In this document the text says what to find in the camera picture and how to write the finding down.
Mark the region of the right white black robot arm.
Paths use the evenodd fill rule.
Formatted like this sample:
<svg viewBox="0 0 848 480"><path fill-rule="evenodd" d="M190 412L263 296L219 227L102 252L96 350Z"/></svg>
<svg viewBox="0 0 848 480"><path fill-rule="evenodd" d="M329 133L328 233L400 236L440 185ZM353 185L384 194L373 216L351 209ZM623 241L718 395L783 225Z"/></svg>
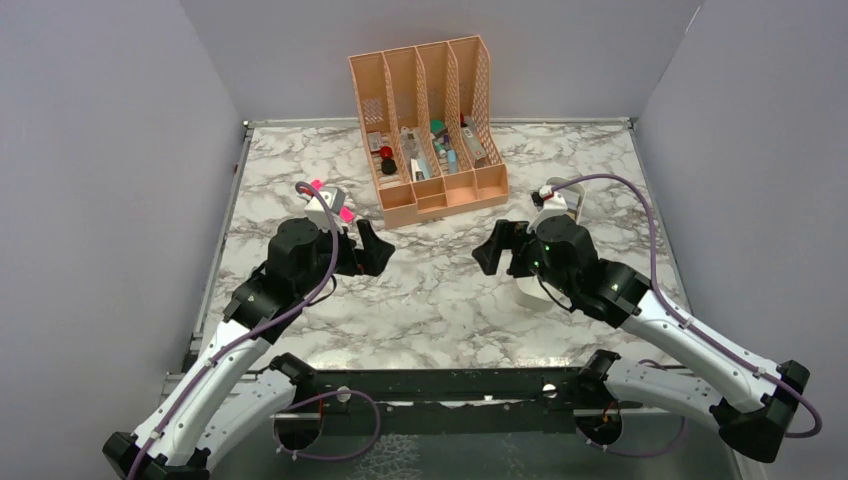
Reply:
<svg viewBox="0 0 848 480"><path fill-rule="evenodd" d="M692 373L650 371L598 351L576 383L585 404L600 407L614 399L662 408L710 427L741 455L776 460L810 377L806 367L778 364L718 334L637 270L600 258L589 231L568 215L535 227L499 220L472 256L484 274L493 275L503 251L511 254L510 276L552 287L569 300L570 311L649 342Z"/></svg>

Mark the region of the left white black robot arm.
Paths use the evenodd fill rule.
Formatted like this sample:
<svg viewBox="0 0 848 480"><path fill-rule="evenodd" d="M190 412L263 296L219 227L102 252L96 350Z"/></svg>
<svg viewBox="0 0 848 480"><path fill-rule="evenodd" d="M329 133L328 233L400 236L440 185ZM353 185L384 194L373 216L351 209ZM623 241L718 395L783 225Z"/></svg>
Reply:
<svg viewBox="0 0 848 480"><path fill-rule="evenodd" d="M230 394L315 296L337 275L378 276L395 251L367 220L358 241L344 227L305 217L284 221L266 260L231 295L207 346L168 398L133 432L115 432L103 454L122 479L207 479L271 414L313 401L314 370L276 357L248 390Z"/></svg>

